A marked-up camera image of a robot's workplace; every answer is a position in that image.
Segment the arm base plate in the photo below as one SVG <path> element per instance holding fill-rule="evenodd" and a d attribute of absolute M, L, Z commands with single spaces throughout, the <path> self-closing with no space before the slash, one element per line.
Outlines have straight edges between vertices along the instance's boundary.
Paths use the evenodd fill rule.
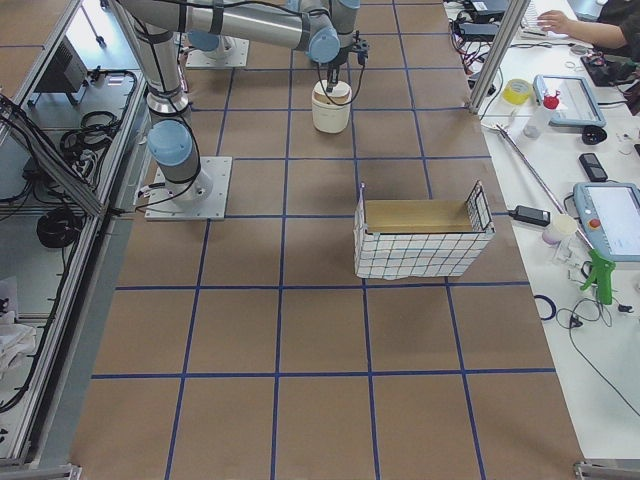
<path fill-rule="evenodd" d="M 150 193 L 150 207 L 145 209 L 148 221 L 223 220 L 226 213 L 233 160 L 231 157 L 203 156 L 201 171 L 189 189 L 189 183 L 177 185 L 165 181 L 156 168 L 155 182 L 163 183 Z"/>
<path fill-rule="evenodd" d="M 247 65 L 248 40 L 228 36 L 190 40 L 186 67 L 190 69 L 230 69 Z"/>

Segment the person's hand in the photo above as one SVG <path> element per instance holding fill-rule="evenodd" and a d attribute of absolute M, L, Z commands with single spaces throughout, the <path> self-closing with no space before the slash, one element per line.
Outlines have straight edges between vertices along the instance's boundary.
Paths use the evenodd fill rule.
<path fill-rule="evenodd" d="M 573 21 L 559 10 L 550 10 L 537 17 L 537 26 L 545 32 L 570 35 Z"/>

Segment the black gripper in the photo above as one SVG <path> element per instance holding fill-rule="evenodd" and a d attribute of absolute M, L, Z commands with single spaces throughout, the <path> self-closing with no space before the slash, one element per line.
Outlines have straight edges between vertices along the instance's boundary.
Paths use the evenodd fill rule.
<path fill-rule="evenodd" d="M 331 93 L 334 91 L 334 88 L 336 87 L 336 83 L 339 81 L 339 76 L 340 76 L 340 70 L 341 70 L 341 64 L 340 63 L 336 63 L 336 62 L 330 62 L 327 65 L 327 86 L 326 86 L 326 91 L 328 93 Z"/>

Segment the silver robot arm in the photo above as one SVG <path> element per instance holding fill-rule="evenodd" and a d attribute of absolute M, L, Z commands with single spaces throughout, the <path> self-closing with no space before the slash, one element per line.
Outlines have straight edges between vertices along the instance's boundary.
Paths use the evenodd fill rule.
<path fill-rule="evenodd" d="M 192 30 L 187 33 L 187 37 L 192 48 L 212 58 L 226 57 L 236 48 L 236 43 L 231 37 L 210 32 Z"/>
<path fill-rule="evenodd" d="M 335 86 L 348 56 L 358 49 L 357 1 L 121 1 L 121 24 L 148 85 L 153 126 L 148 149 L 165 178 L 169 199 L 179 205 L 207 197 L 204 173 L 191 129 L 191 108 L 181 84 L 177 33 L 201 33 L 276 45 L 304 52 L 328 69 Z"/>

